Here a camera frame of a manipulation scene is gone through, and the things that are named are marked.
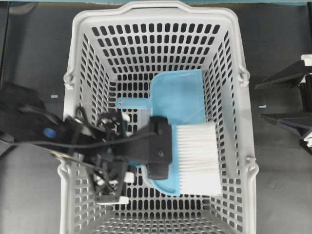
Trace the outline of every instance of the black cable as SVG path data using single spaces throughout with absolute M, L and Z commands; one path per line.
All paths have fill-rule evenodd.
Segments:
M 92 143 L 92 144 L 80 144 L 80 145 L 55 143 L 55 142 L 50 142 L 50 141 L 8 142 L 8 141 L 2 140 L 2 139 L 0 139 L 0 142 L 7 144 L 7 145 L 11 145 L 11 146 L 33 144 L 33 145 L 53 145 L 53 146 L 64 147 L 64 148 L 91 149 L 91 148 L 96 148 L 96 147 L 101 147 L 101 146 L 116 145 L 116 144 L 136 141 L 136 140 L 140 140 L 140 139 L 145 138 L 145 137 L 156 136 L 156 135 L 157 135 L 156 133 L 150 132 L 150 133 L 141 134 L 138 136 L 130 136 L 130 137 L 124 138 L 124 139 L 118 139 L 118 140 L 107 141 L 107 142 L 97 142 L 97 143 Z
M 105 170 L 101 167 L 98 167 L 98 166 L 95 166 L 95 165 L 92 165 L 92 164 L 89 164 L 89 163 L 85 163 L 79 159 L 76 159 L 72 156 L 69 156 L 69 155 L 66 155 L 66 154 L 54 154 L 54 153 L 51 153 L 51 156 L 56 158 L 56 159 L 63 159 L 63 160 L 68 160 L 68 161 L 71 161 L 71 162 L 76 162 L 76 163 L 79 163 L 81 164 L 82 166 L 84 167 L 89 167 L 93 170 L 96 170 L 96 171 L 101 171 L 101 172 L 105 172 Z

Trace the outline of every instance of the dustpan handle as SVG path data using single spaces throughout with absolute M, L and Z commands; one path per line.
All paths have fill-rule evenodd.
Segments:
M 151 101 L 148 98 L 117 98 L 115 105 L 119 109 L 151 109 Z

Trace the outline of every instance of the white bristles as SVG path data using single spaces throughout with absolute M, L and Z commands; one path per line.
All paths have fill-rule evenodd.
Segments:
M 178 125 L 177 146 L 181 193 L 220 195 L 215 124 Z

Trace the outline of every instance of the black bracket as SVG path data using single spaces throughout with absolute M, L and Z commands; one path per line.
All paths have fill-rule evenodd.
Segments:
M 118 203 L 125 195 L 130 165 L 146 165 L 149 178 L 168 178 L 172 133 L 165 117 L 150 117 L 146 126 L 127 137 L 120 110 L 98 115 L 95 126 L 88 123 L 83 108 L 78 107 L 76 115 L 62 121 L 45 109 L 36 91 L 25 87 L 5 83 L 0 92 L 0 132 L 14 139 L 11 145 L 30 142 L 56 158 L 85 166 L 99 203 Z M 75 153 L 83 159 L 77 160 Z
M 279 73 L 263 80 L 256 89 L 274 87 L 300 88 L 303 112 L 284 114 L 261 114 L 265 121 L 277 125 L 300 138 L 300 145 L 312 155 L 312 150 L 304 141 L 312 132 L 312 66 L 304 60 L 297 61 Z

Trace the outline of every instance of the black metal stand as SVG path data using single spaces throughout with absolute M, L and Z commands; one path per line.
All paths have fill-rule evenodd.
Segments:
M 311 147 L 304 139 L 312 132 L 312 66 L 306 66 L 303 60 L 297 61 L 281 72 L 263 80 L 256 89 L 273 87 L 300 88 L 303 112 L 284 114 L 262 114 L 260 117 L 277 125 L 300 138 L 300 146 L 312 155 Z

